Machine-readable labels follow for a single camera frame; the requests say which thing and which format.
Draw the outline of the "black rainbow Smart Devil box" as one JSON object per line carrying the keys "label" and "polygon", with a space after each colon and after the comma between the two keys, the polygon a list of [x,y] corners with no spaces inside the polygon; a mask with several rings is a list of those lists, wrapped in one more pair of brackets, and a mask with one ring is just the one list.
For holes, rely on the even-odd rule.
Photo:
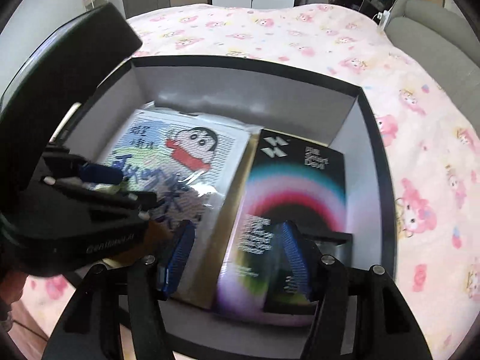
{"label": "black rainbow Smart Devil box", "polygon": [[259,134],[216,286],[213,309],[236,320],[303,325],[315,304],[299,289],[281,225],[308,238],[346,230],[343,154],[299,137]]}

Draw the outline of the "Shin-chan diamond painting pack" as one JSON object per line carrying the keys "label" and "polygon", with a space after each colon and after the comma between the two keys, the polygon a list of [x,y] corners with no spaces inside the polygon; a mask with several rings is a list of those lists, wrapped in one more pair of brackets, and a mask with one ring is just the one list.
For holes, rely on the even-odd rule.
{"label": "Shin-chan diamond painting pack", "polygon": [[137,110],[98,157],[124,173],[128,189],[156,194],[151,218],[169,231],[183,219],[195,225],[195,242],[176,293],[183,300],[193,289],[250,137],[245,125],[221,117]]}

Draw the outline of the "large black storage box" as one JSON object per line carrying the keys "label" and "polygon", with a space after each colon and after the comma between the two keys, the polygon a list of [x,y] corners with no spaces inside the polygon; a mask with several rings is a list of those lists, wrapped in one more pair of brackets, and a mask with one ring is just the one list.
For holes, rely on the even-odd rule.
{"label": "large black storage box", "polygon": [[210,123],[218,136],[219,180],[193,205],[202,211],[197,238],[175,300],[161,307],[172,348],[192,359],[297,359],[307,339],[292,323],[237,322],[209,312],[251,164],[254,136],[324,144],[344,157],[352,267],[396,272],[391,173],[374,114],[359,86],[286,65],[220,56],[133,58],[112,72],[73,114],[57,140],[74,154],[99,160],[134,111],[152,107]]}

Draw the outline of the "pink cartoon blanket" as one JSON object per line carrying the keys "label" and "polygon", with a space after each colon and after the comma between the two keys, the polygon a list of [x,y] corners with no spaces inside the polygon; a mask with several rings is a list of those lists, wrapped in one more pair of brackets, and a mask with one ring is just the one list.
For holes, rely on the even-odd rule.
{"label": "pink cartoon blanket", "polygon": [[395,47],[371,19],[328,4],[252,10],[194,4],[129,20],[141,56],[219,55],[279,63],[363,88],[378,122],[394,195],[404,181],[437,216],[400,233],[395,277],[435,359],[455,359],[479,333],[477,106],[457,106],[444,85]]}

